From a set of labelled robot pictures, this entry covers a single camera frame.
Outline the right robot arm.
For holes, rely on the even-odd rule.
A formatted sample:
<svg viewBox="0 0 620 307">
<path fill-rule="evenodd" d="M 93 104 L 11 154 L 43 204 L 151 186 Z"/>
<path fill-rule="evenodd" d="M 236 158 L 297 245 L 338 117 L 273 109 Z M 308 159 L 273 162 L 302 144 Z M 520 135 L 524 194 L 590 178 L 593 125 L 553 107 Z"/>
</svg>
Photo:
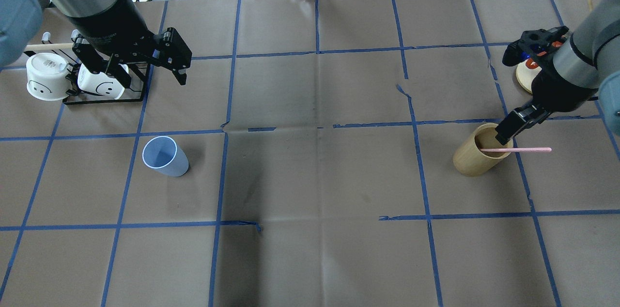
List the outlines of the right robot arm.
<svg viewBox="0 0 620 307">
<path fill-rule="evenodd" d="M 574 30 L 556 27 L 525 31 L 503 54 L 505 66 L 534 60 L 541 71 L 533 79 L 532 99 L 496 126 L 505 145 L 541 124 L 552 113 L 570 112 L 597 96 L 607 128 L 620 130 L 620 0 L 602 0 Z"/>
</svg>

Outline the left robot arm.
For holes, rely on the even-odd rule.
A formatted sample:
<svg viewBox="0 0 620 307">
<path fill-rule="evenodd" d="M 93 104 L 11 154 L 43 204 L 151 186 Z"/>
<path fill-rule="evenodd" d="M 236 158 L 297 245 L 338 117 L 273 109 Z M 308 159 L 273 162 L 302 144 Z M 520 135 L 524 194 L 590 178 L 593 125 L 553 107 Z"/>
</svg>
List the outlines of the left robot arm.
<svg viewBox="0 0 620 307">
<path fill-rule="evenodd" d="M 170 70 L 186 84 L 192 51 L 175 28 L 151 32 L 132 0 L 1 0 L 1 65 L 18 60 L 39 31 L 44 8 L 53 3 L 79 31 L 73 52 L 93 73 L 131 86 L 126 64 L 145 62 Z"/>
</svg>

